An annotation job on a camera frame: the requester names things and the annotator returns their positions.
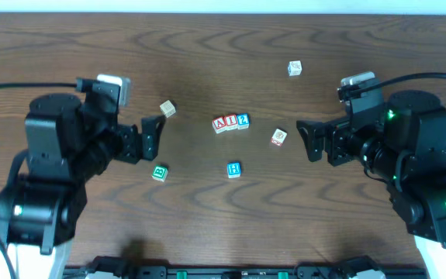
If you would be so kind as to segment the blue number 2 block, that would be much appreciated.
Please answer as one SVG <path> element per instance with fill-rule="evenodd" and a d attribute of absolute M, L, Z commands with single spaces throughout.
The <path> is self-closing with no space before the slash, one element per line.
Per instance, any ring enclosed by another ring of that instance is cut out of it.
<path fill-rule="evenodd" d="M 237 115 L 237 128 L 248 129 L 250 126 L 250 119 L 247 113 Z"/>

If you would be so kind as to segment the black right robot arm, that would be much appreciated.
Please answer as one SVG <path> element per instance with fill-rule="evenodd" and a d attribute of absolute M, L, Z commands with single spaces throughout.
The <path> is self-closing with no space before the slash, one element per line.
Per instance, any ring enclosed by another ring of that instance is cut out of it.
<path fill-rule="evenodd" d="M 299 120 L 309 161 L 336 167 L 358 160 L 381 181 L 432 278 L 446 278 L 446 108 L 425 91 L 379 89 L 343 93 L 347 115 L 329 122 Z"/>

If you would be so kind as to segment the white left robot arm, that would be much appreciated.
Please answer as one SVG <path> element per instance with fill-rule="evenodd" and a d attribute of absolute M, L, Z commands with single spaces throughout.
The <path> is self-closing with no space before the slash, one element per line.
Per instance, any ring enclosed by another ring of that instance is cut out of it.
<path fill-rule="evenodd" d="M 87 203 L 87 181 L 113 160 L 137 164 L 157 156 L 165 117 L 125 126 L 118 112 L 115 102 L 98 95 L 31 101 L 28 147 L 14 157 L 0 192 L 1 278 L 61 278 Z"/>

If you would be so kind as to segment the red letter I block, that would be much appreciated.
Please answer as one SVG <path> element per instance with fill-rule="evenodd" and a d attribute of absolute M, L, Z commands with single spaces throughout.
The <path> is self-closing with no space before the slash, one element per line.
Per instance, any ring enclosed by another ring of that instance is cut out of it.
<path fill-rule="evenodd" d="M 225 115 L 224 122 L 226 124 L 226 131 L 238 129 L 237 116 L 235 114 Z"/>

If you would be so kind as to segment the red letter A block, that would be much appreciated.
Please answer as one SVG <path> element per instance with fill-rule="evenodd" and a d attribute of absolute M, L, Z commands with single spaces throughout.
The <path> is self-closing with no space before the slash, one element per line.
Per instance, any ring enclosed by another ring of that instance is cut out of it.
<path fill-rule="evenodd" d="M 222 133 L 226 131 L 227 125 L 223 116 L 215 118 L 212 121 L 212 126 L 216 134 Z"/>

